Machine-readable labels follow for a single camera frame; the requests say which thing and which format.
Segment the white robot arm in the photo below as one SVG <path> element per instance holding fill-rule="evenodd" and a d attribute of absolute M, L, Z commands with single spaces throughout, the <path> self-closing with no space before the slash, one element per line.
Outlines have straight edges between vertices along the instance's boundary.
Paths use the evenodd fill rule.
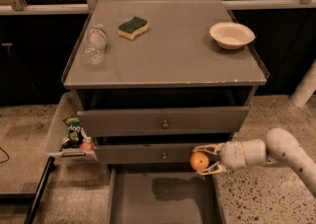
<path fill-rule="evenodd" d="M 287 130 L 273 128 L 264 139 L 195 147 L 191 167 L 201 176 L 247 167 L 290 167 L 316 197 L 316 163 Z"/>

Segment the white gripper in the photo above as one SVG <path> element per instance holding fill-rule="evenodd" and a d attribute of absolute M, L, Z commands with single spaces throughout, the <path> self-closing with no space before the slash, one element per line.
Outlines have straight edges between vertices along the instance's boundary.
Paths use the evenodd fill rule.
<path fill-rule="evenodd" d="M 266 144 L 261 139 L 228 142 L 222 146 L 220 144 L 200 145 L 193 151 L 220 156 L 220 162 L 197 171 L 201 176 L 220 174 L 226 169 L 237 171 L 247 167 L 262 166 L 267 160 Z"/>

